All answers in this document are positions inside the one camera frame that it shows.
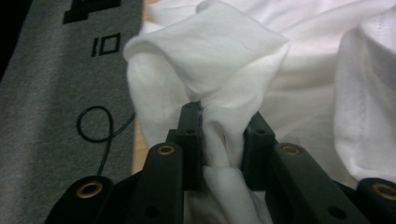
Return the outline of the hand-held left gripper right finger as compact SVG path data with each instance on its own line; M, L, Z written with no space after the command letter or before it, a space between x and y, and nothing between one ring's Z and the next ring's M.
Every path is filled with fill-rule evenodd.
M242 173L265 192L274 224L369 224L369 220L303 148L279 143L261 114L244 132Z

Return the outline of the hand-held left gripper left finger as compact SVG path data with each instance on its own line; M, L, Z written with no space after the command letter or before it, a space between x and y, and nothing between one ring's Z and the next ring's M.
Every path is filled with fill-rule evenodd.
M125 224L183 224L184 193L201 188L202 108L181 107L177 127L148 151Z

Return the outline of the white pants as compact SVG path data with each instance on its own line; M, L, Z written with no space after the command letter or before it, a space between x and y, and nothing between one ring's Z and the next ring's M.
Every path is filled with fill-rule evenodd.
M149 145L203 108L204 188L185 224L270 224L240 170L261 113L335 180L396 182L396 0L160 0L123 55Z

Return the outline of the black stand base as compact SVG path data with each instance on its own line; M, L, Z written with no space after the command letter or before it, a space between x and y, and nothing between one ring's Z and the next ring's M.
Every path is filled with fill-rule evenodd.
M63 24L85 21L90 13L120 5L121 0L72 0L71 7L64 13Z

